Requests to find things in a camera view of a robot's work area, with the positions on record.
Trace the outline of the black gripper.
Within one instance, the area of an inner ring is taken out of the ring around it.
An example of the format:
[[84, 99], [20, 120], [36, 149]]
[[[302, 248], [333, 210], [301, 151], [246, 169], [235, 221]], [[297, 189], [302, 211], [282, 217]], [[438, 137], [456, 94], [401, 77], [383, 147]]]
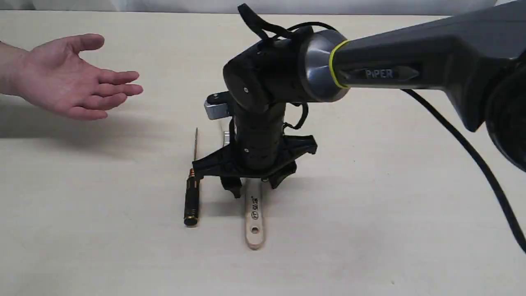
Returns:
[[317, 152], [312, 135], [284, 135], [286, 105], [271, 105], [264, 113], [254, 113], [233, 105], [230, 143], [192, 163], [195, 176], [219, 176], [222, 187], [235, 199], [242, 197], [241, 178], [267, 178], [276, 189], [297, 170], [296, 159]]

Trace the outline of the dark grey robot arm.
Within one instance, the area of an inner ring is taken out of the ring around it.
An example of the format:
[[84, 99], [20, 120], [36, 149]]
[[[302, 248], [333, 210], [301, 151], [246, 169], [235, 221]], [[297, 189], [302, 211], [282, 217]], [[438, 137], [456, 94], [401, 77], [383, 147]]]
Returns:
[[283, 28], [247, 4], [239, 15], [259, 41], [223, 67], [226, 92], [208, 96], [210, 119], [231, 116], [231, 142], [192, 163], [240, 197], [242, 178], [278, 187], [312, 136], [287, 136], [287, 104], [329, 103], [350, 88], [441, 90], [469, 131], [485, 123], [498, 150], [525, 170], [525, 2], [348, 40], [320, 22]]

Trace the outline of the bare human forearm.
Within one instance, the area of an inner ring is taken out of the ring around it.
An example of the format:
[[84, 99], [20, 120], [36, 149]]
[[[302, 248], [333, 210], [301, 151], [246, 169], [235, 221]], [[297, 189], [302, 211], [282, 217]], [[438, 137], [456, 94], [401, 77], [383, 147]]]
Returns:
[[13, 75], [17, 73], [17, 62], [25, 51], [0, 42], [0, 91], [1, 94], [16, 94]]

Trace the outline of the open bare human hand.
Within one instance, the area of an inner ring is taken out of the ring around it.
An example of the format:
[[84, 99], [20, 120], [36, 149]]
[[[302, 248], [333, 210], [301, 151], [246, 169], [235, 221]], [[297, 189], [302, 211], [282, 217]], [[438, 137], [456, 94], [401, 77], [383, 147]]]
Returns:
[[28, 103], [75, 120], [101, 120], [130, 96], [140, 95], [136, 71], [100, 69], [80, 53], [101, 49], [99, 34], [55, 39], [25, 51], [13, 75], [16, 94]]

